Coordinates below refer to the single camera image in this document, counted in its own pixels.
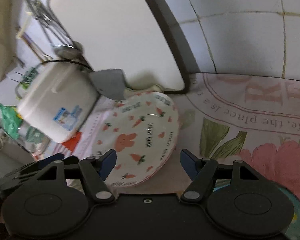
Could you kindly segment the rabbit carrot patterned plate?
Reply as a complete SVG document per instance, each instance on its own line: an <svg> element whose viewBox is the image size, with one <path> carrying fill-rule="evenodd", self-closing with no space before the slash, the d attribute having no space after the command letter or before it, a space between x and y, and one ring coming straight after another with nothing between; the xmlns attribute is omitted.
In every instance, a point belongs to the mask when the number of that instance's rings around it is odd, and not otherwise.
<svg viewBox="0 0 300 240"><path fill-rule="evenodd" d="M116 151L106 183L131 187L151 178L174 151L179 126L177 107L166 94L145 92L116 103L91 145L97 158Z"/></svg>

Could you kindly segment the teal fried egg plate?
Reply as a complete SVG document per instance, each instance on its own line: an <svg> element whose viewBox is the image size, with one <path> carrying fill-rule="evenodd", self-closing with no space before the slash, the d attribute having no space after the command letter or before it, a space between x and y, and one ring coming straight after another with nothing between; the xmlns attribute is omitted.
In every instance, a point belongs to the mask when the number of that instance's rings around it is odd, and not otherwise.
<svg viewBox="0 0 300 240"><path fill-rule="evenodd" d="M281 185L277 185L277 187L289 198L294 207L294 216L290 226L285 231L285 236L291 240L300 240L300 200L289 189Z"/></svg>

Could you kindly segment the green plastic bag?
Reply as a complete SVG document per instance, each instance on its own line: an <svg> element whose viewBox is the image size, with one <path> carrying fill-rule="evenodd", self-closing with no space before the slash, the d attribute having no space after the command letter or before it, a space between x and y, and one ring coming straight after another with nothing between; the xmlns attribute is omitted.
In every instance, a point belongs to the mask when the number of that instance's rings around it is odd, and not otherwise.
<svg viewBox="0 0 300 240"><path fill-rule="evenodd" d="M0 103L1 123L2 129L14 140L19 138L19 128L23 122L22 118L17 112L15 106L7 106Z"/></svg>

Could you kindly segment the floral table cloth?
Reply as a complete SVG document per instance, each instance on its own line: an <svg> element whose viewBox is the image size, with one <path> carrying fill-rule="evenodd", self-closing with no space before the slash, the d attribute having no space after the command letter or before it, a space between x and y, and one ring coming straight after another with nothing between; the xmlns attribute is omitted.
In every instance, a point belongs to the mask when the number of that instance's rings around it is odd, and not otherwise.
<svg viewBox="0 0 300 240"><path fill-rule="evenodd" d="M183 193L190 178L180 164L181 150L231 165L241 160L300 200L300 82L273 77L192 74L187 94L168 95L179 113L174 151L151 178L131 187L107 186L114 193ZM94 136L116 101L100 97L74 152L51 142L36 160L62 153L95 157Z"/></svg>

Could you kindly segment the white rice cooker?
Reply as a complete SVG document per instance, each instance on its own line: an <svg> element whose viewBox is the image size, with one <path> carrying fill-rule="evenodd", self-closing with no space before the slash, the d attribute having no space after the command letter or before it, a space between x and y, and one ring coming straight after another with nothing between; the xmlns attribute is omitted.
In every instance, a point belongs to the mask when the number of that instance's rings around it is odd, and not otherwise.
<svg viewBox="0 0 300 240"><path fill-rule="evenodd" d="M65 142L82 126L97 98L83 65L48 62L18 103L17 112L52 141Z"/></svg>

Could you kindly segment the wooden spatula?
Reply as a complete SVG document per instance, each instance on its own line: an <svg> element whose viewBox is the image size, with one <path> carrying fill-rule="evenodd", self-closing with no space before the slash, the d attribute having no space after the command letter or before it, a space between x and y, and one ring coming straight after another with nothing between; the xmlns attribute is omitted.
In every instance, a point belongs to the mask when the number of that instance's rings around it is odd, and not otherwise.
<svg viewBox="0 0 300 240"><path fill-rule="evenodd" d="M36 57L38 57L40 62L52 60L52 57L43 52L43 50L29 37L29 35L27 35L27 33L23 33L21 35L21 39L27 44Z"/></svg>

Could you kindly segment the hanging metal ladle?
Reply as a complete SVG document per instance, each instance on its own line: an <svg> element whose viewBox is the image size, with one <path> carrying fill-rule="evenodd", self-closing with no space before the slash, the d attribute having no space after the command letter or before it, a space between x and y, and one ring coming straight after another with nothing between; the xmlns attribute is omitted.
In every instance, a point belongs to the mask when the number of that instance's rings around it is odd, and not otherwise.
<svg viewBox="0 0 300 240"><path fill-rule="evenodd" d="M24 1L31 17L39 23L56 56L67 60L78 59L82 56L82 46L70 37L41 0Z"/></svg>

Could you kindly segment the white cutting board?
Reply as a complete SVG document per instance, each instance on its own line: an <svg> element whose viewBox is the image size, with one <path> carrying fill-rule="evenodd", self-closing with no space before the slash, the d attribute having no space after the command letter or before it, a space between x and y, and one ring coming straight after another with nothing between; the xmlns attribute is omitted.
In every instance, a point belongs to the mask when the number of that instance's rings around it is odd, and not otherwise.
<svg viewBox="0 0 300 240"><path fill-rule="evenodd" d="M189 90L198 67L165 0L47 0L95 70L120 69L132 89Z"/></svg>

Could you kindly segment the white hanging spoon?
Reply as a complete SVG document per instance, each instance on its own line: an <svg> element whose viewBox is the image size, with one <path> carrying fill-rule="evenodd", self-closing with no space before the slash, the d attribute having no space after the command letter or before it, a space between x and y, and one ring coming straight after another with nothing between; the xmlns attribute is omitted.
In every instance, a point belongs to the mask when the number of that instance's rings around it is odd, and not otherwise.
<svg viewBox="0 0 300 240"><path fill-rule="evenodd" d="M27 11L25 21L24 21L23 25L17 31L17 34L15 36L16 39L18 39L18 40L21 39L21 37L25 33L26 29L29 27L31 21L32 21L32 12Z"/></svg>

